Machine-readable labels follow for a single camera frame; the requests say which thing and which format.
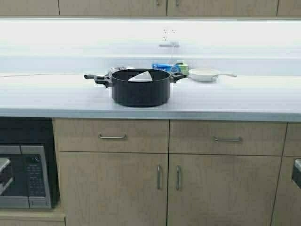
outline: metal handle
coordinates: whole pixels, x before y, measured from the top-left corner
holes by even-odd
[[[241,137],[235,139],[219,139],[217,137],[213,137],[213,139],[217,142],[241,142],[243,140]]]
[[[124,139],[124,138],[126,138],[126,137],[127,137],[126,134],[123,135],[123,136],[120,136],[120,137],[104,137],[104,136],[102,136],[101,134],[98,135],[98,138],[99,138],[99,139]]]
[[[181,179],[181,168],[180,166],[177,166],[177,184],[176,184],[176,190],[179,191],[181,186],[180,186],[180,179]]]
[[[160,190],[161,188],[161,166],[158,165],[158,171],[157,171],[157,189]]]

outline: upper cabinet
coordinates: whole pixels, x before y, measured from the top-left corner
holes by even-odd
[[[59,0],[63,16],[166,16],[166,0]]]
[[[278,0],[168,0],[167,14],[169,16],[276,16],[277,4]]]
[[[279,0],[278,16],[301,16],[301,0]]]
[[[0,0],[0,16],[57,16],[57,0]]]

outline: pot rim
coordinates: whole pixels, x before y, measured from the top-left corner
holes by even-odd
[[[129,80],[122,80],[122,79],[118,79],[116,77],[114,77],[114,74],[116,72],[114,72],[111,77],[116,79],[116,80],[119,80],[119,81],[127,81],[127,82],[130,82],[130,83],[152,83],[152,82],[159,82],[159,81],[163,81],[163,80],[170,80],[170,77],[171,77],[171,74],[166,72],[166,71],[163,71],[163,70],[158,70],[158,69],[147,69],[147,68],[133,68],[133,69],[125,69],[125,70],[121,70],[121,71],[131,71],[131,70],[145,70],[145,71],[160,71],[160,72],[165,72],[166,74],[168,74],[169,76],[164,78],[164,79],[160,79],[160,80],[155,80],[155,81],[129,81]]]

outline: pot handle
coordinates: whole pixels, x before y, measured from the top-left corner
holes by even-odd
[[[176,83],[180,79],[187,78],[187,75],[182,74],[181,72],[177,72],[172,74],[171,77],[173,78],[173,82]]]
[[[96,84],[103,84],[106,88],[112,87],[112,81],[108,77],[94,77]]]
[[[108,75],[106,75],[104,77],[100,77],[100,76],[96,76],[96,75],[92,75],[92,74],[85,74],[84,77],[85,77],[85,79],[94,79],[96,84],[105,85],[106,88],[112,86],[112,81]]]

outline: drawer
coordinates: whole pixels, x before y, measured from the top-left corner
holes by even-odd
[[[55,119],[59,151],[167,153],[168,120]]]
[[[288,124],[283,155],[301,156],[301,123]]]
[[[286,123],[171,121],[170,153],[281,156]]]

